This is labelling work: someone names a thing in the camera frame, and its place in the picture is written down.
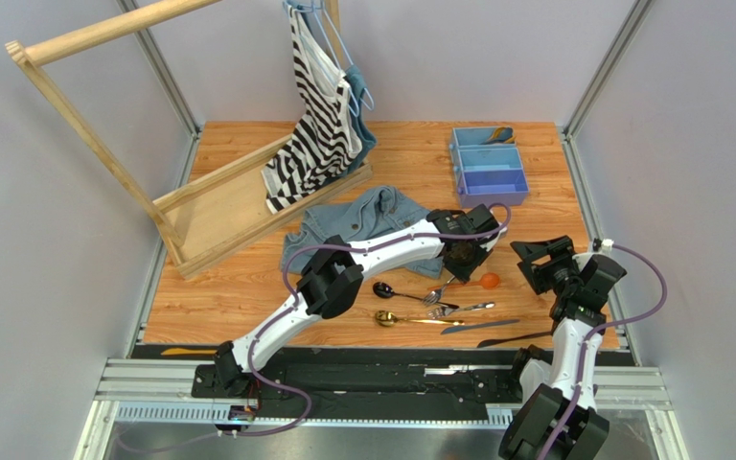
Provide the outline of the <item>silver metal fork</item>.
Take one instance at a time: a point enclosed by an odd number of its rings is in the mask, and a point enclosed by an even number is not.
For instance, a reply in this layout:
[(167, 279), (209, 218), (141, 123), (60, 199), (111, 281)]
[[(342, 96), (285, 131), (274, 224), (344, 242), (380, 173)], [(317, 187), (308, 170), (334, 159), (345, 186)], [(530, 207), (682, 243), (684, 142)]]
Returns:
[(471, 305), (467, 307), (458, 307), (455, 305), (440, 304), (438, 307), (429, 310), (426, 313), (426, 316), (428, 319), (442, 319), (456, 312), (482, 311), (482, 310), (491, 309), (494, 306), (495, 306), (495, 302), (479, 303), (479, 304), (475, 304), (475, 305)]

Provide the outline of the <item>silver metal knife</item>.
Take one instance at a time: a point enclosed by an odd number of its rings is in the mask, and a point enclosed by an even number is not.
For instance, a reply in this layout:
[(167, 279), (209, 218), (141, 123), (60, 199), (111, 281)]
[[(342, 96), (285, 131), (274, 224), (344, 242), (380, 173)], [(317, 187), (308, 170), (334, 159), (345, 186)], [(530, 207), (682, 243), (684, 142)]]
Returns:
[(422, 304), (425, 306), (431, 306), (439, 303), (444, 296), (448, 287), (456, 280), (455, 276), (451, 276), (446, 282), (432, 290), (428, 295), (422, 299)]

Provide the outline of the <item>orange plastic spoon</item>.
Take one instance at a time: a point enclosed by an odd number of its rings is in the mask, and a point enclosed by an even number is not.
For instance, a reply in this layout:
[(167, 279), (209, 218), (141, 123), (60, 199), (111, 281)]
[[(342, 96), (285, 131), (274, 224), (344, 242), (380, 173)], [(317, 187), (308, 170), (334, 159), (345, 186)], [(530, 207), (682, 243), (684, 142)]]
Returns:
[(483, 274), (478, 280), (475, 281), (468, 281), (467, 283), (463, 283), (461, 285), (457, 285), (457, 287), (461, 288), (468, 288), (468, 287), (481, 287), (484, 289), (494, 289), (497, 288), (501, 283), (500, 277), (493, 272), (487, 272)]

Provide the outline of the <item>black metal spoon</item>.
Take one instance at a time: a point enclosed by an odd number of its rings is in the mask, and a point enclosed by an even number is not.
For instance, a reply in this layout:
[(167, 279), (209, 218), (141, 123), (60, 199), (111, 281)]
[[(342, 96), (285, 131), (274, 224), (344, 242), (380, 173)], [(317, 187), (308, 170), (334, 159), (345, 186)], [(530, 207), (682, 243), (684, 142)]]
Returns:
[(417, 297), (414, 295), (397, 292), (384, 282), (375, 282), (372, 286), (372, 291), (374, 292), (375, 295), (377, 295), (380, 298), (384, 298), (384, 299), (390, 299), (395, 296), (398, 296), (398, 297), (405, 297), (405, 298), (413, 299), (416, 301), (420, 301), (423, 305), (428, 306), (428, 307), (435, 306), (435, 307), (447, 307), (449, 309), (458, 309), (458, 306), (454, 304), (449, 304), (449, 303), (444, 303), (444, 302), (439, 302), (439, 301), (430, 301), (430, 300), (426, 300), (423, 297)]

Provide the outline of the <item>dark blue plastic spoon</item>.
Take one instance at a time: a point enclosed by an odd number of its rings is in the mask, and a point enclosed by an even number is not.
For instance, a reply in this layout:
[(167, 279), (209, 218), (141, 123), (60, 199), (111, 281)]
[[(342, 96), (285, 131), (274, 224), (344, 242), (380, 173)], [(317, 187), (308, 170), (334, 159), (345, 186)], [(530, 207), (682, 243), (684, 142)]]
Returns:
[(485, 141), (482, 142), (482, 145), (484, 145), (484, 146), (489, 146), (489, 145), (504, 145), (503, 143), (498, 143), (497, 142), (497, 137), (498, 137), (499, 133), (502, 130), (506, 129), (506, 128), (513, 129), (511, 126), (501, 126), (501, 127), (495, 128), (494, 131), (491, 133), (491, 135)]

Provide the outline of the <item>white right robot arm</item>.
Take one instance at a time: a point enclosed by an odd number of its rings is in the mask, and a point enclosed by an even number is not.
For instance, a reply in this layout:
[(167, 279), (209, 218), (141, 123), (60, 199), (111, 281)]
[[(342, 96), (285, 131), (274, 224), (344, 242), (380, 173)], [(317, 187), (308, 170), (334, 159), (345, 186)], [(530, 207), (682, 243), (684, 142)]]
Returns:
[(609, 257), (609, 240), (584, 253), (570, 237), (514, 241), (518, 268), (537, 294), (555, 296), (553, 350), (518, 350), (510, 390), (523, 402), (502, 438), (502, 459), (593, 459), (606, 443), (610, 423), (596, 409), (595, 360), (603, 342), (602, 308), (627, 273)]

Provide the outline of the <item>gold metal spoon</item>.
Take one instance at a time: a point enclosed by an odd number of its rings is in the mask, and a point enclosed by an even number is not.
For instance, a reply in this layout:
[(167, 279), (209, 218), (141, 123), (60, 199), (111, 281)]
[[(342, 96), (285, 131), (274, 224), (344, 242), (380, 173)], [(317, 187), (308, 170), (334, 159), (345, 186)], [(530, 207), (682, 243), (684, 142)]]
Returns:
[(422, 319), (422, 318), (407, 318), (400, 317), (388, 310), (378, 310), (374, 314), (374, 321), (376, 324), (383, 327), (392, 327), (398, 323), (416, 323), (416, 324), (428, 324), (428, 325), (445, 325), (445, 326), (464, 326), (465, 322), (462, 320), (448, 321), (443, 319)]

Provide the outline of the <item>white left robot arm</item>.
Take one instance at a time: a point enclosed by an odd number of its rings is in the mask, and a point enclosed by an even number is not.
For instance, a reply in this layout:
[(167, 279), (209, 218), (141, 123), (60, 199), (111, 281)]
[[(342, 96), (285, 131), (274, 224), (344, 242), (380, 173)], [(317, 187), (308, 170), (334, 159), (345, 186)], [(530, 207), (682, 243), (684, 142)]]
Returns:
[(365, 241), (331, 237), (300, 249), (310, 255), (287, 300), (250, 333), (218, 346), (214, 381), (230, 396), (246, 393), (257, 372), (309, 326), (348, 311), (365, 280), (418, 261), (440, 258), (458, 281), (467, 282), (485, 262), (509, 221), (478, 205), (468, 212), (436, 210), (393, 233)]

